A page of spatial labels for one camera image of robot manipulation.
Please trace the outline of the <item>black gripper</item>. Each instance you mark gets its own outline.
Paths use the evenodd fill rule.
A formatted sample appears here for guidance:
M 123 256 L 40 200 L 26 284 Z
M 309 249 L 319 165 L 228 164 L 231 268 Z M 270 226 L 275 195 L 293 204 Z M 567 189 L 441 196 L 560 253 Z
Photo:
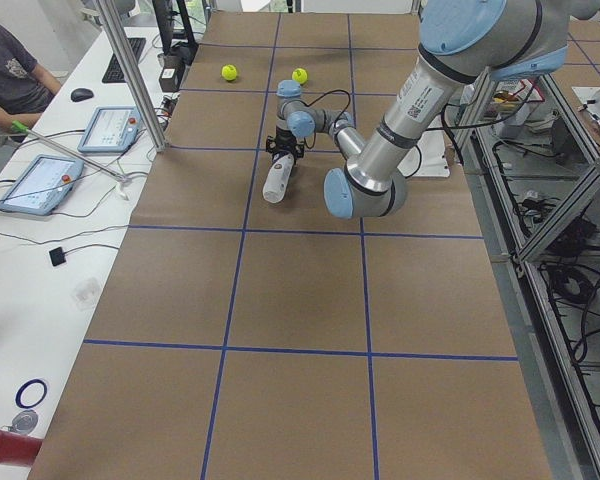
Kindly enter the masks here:
M 277 130 L 274 136 L 266 139 L 265 151 L 274 158 L 290 154 L 296 161 L 303 157 L 303 144 L 289 130 Z

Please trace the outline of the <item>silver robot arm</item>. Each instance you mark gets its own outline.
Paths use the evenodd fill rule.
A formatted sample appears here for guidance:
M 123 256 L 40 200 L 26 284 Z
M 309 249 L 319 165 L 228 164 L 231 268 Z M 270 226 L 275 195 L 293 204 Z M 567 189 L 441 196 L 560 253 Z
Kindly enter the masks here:
M 599 11 L 600 1 L 428 2 L 421 14 L 415 67 L 369 139 L 358 133 L 348 114 L 314 109 L 303 102 L 297 81 L 281 81 L 264 199 L 283 200 L 302 154 L 297 140 L 326 133 L 346 160 L 325 177 L 328 211 L 344 219 L 397 211 L 406 199 L 399 164 L 459 88 L 483 71 L 502 81 L 557 70 L 566 59 L 569 20 L 588 20 Z

